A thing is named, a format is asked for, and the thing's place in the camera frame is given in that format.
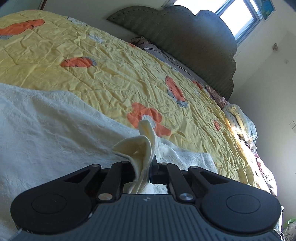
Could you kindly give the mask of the bedroom window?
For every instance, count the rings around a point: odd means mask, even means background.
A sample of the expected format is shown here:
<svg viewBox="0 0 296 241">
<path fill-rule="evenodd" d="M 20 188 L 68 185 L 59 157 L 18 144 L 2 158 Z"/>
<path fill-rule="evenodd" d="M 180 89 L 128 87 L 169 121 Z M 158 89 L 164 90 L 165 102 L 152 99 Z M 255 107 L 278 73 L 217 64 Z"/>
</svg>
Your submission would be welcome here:
<svg viewBox="0 0 296 241">
<path fill-rule="evenodd" d="M 237 44 L 242 43 L 259 22 L 266 19 L 266 11 L 263 10 L 262 1 L 177 0 L 166 1 L 162 8 L 169 6 L 183 6 L 194 15 L 201 10 L 215 13 L 230 29 Z"/>
</svg>

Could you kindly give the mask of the folded white floral blanket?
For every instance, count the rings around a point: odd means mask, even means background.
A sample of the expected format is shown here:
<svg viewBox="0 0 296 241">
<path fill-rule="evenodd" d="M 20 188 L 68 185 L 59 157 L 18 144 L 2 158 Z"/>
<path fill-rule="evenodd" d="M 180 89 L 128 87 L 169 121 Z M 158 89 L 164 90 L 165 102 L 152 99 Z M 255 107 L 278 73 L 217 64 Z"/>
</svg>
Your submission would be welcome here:
<svg viewBox="0 0 296 241">
<path fill-rule="evenodd" d="M 236 104 L 227 104 L 222 109 L 233 132 L 245 141 L 255 141 L 258 138 L 255 124 Z"/>
</svg>

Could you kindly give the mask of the pink cloth by headboard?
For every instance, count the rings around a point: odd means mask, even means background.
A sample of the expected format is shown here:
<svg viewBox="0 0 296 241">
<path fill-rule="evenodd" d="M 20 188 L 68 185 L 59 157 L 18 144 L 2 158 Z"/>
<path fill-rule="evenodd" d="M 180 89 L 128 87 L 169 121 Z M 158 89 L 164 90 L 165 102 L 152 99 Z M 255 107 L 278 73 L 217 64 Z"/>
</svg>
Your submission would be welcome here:
<svg viewBox="0 0 296 241">
<path fill-rule="evenodd" d="M 220 96 L 219 93 L 209 85 L 206 86 L 206 89 L 221 109 L 230 104 L 224 97 Z"/>
</svg>

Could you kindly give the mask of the grey striped pillow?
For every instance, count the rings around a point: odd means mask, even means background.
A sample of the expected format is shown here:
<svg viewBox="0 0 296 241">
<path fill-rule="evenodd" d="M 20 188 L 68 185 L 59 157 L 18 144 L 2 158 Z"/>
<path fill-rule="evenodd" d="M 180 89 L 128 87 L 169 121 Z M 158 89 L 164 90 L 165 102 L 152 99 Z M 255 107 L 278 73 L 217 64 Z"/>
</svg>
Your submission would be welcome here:
<svg viewBox="0 0 296 241">
<path fill-rule="evenodd" d="M 185 66 L 180 61 L 176 60 L 173 56 L 168 54 L 165 51 L 162 51 L 149 40 L 144 37 L 135 37 L 131 40 L 131 43 L 137 46 L 138 48 L 150 53 L 159 60 L 165 62 L 170 66 L 174 71 L 177 71 L 184 75 L 185 77 L 191 79 L 192 81 L 199 82 L 203 87 L 209 85 L 205 80 L 199 77 L 193 70 Z"/>
</svg>

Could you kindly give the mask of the dark green padded headboard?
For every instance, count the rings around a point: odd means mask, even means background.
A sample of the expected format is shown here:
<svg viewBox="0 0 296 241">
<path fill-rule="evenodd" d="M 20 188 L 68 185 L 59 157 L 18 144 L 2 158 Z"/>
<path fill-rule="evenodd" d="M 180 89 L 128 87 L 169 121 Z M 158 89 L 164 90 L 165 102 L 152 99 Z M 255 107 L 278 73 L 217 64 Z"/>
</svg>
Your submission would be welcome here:
<svg viewBox="0 0 296 241">
<path fill-rule="evenodd" d="M 230 98 L 237 43 L 215 13 L 201 10 L 194 15 L 183 6 L 163 10 L 129 6 L 107 20 L 145 37 L 193 70 L 223 97 Z"/>
</svg>

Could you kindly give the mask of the yellow carrot print quilt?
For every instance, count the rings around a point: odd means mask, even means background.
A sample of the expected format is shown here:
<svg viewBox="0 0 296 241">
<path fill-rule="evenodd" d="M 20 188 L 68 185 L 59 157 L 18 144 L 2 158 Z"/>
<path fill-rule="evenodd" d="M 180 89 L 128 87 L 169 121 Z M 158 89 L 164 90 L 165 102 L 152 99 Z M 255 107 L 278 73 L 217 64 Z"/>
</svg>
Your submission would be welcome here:
<svg viewBox="0 0 296 241">
<path fill-rule="evenodd" d="M 28 10 L 1 17 L 1 82 L 69 91 L 109 118 L 209 153 L 225 177 L 254 187 L 259 171 L 208 93 L 140 48 L 74 18 Z"/>
</svg>

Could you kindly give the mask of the white wall power socket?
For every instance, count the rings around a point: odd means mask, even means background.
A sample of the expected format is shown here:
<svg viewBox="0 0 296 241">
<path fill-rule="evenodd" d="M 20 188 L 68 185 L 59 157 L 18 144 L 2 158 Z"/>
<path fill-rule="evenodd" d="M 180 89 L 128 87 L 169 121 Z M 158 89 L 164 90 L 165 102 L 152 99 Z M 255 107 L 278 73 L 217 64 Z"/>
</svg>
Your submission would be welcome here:
<svg viewBox="0 0 296 241">
<path fill-rule="evenodd" d="M 273 49 L 273 51 L 277 51 L 278 50 L 278 45 L 276 43 L 274 43 L 272 49 Z"/>
</svg>

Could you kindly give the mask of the framed wall picture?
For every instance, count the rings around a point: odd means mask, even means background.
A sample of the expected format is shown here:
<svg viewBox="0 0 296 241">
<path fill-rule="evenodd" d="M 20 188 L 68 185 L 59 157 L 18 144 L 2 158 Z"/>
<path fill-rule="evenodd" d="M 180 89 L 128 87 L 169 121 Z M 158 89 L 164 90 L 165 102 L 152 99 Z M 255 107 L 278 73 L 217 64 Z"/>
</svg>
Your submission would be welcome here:
<svg viewBox="0 0 296 241">
<path fill-rule="evenodd" d="M 264 20 L 267 20 L 271 13 L 275 11 L 274 5 L 271 0 L 262 0 L 259 3 L 261 14 Z"/>
</svg>

